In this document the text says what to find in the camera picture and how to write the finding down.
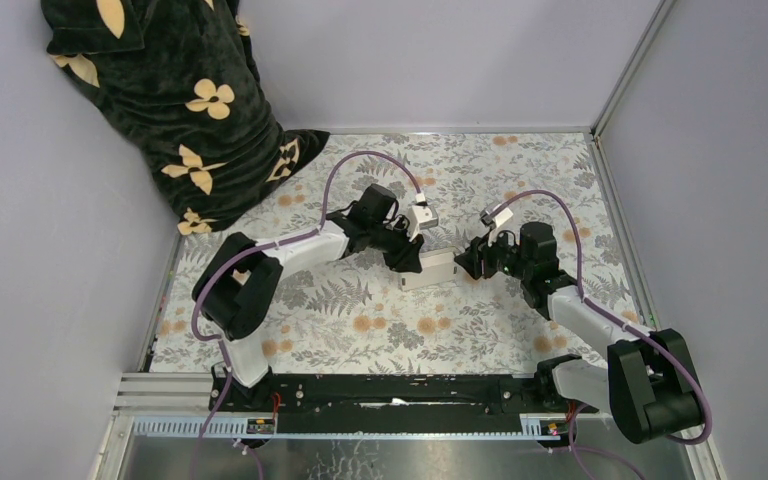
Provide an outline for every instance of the white wall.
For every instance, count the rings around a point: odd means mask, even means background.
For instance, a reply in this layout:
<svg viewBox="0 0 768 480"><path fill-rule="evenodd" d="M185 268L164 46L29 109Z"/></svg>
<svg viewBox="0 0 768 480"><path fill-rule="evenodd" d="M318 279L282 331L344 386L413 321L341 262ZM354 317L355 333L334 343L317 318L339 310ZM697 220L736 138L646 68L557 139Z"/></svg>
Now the white wall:
<svg viewBox="0 0 768 480"><path fill-rule="evenodd" d="M657 0L243 0L287 127L589 126Z"/></svg>
<svg viewBox="0 0 768 480"><path fill-rule="evenodd" d="M0 4L0 480L86 478L148 328L174 218L138 152Z"/></svg>
<svg viewBox="0 0 768 480"><path fill-rule="evenodd" d="M729 478L768 478L768 2L679 1L604 143Z"/></svg>

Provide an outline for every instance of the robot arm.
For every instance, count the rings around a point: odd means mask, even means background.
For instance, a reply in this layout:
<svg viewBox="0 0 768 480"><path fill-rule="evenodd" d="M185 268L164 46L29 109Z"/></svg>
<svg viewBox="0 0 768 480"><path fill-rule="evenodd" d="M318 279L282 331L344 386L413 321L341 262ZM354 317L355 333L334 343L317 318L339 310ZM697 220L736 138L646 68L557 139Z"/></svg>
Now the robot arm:
<svg viewBox="0 0 768 480"><path fill-rule="evenodd" d="M366 248L381 250L395 272L419 273L421 230L437 225L437 214L419 195L404 216L396 217L398 202L384 187L372 185L348 208L329 213L319 233L289 242L297 233L278 239L253 240L242 233L230 235L196 282L193 299L226 262L255 245L278 246L249 255L222 275L205 298L202 312L222 329L232 371L245 387L259 382L269 371L261 350L259 327L266 318L278 282L301 270L345 258Z"/></svg>
<svg viewBox="0 0 768 480"><path fill-rule="evenodd" d="M609 412L620 431L634 443L701 424L699 399L672 364L584 303L577 280L559 268L551 225L526 223L520 228L517 243L510 232L501 230L512 216L510 211L504 209L491 217L488 212L493 210L487 209L482 215L490 231L473 239L455 261L475 279L490 278L500 271L519 279L530 307L546 320L554 320L577 334L608 363L604 369L577 355L540 362L537 378L544 402L578 400ZM653 331L642 325L634 328L675 356L696 379L681 335L671 329Z"/></svg>

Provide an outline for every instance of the orange wire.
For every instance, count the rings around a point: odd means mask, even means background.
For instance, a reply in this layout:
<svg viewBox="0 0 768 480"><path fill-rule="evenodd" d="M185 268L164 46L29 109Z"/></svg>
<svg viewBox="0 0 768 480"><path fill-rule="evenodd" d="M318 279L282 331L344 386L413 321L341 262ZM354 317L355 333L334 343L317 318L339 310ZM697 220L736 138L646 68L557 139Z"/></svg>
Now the orange wire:
<svg viewBox="0 0 768 480"><path fill-rule="evenodd" d="M564 418L566 418L567 423L569 423L570 420L572 419L572 414L573 413L575 413L575 401L574 400L570 400L569 401L569 407L567 408L567 415L566 415L566 417L564 417Z"/></svg>
<svg viewBox="0 0 768 480"><path fill-rule="evenodd" d="M275 392L272 394L272 402L274 403L274 406L272 407L272 420L275 420L275 417L278 415L278 407L281 406L281 394L278 392Z"/></svg>

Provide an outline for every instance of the cloth bundle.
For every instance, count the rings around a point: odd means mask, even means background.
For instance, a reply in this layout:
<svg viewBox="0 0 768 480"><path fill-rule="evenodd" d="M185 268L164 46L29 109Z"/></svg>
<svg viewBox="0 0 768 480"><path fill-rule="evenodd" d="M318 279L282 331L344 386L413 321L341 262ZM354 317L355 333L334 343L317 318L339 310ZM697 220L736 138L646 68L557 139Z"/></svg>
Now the cloth bundle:
<svg viewBox="0 0 768 480"><path fill-rule="evenodd" d="M140 148L184 235L228 228L328 140L272 116L238 4L42 0L48 53Z"/></svg>

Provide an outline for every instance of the floral fabric surface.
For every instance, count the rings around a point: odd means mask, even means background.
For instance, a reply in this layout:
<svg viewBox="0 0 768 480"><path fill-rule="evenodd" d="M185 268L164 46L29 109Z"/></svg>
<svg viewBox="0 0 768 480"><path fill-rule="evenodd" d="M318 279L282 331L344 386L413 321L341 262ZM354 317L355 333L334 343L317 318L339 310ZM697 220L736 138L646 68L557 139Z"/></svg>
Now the floral fabric surface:
<svg viewBox="0 0 768 480"><path fill-rule="evenodd" d="M423 184L440 225L426 231L426 249L463 248L486 233L479 212L526 189L553 191L575 216L584 248L584 282L593 298L638 321L587 144L582 134L334 135L322 155L225 232L184 238L183 253L160 312L153 372L204 372L221 360L215 342L189 329L190 294L232 232L269 238L315 225L324 183L343 156L375 150L404 162ZM404 173L358 157L337 174L329 209L343 208L371 183L413 201ZM575 274L575 243L561 208L550 198L512 205L511 230L527 221L551 223L561 266ZM215 332L200 320L203 332ZM260 327L263 351L276 372L532 373L537 362L597 353L555 322L532 311L519 282L497 274L402 292L380 252L368 250L284 280Z"/></svg>

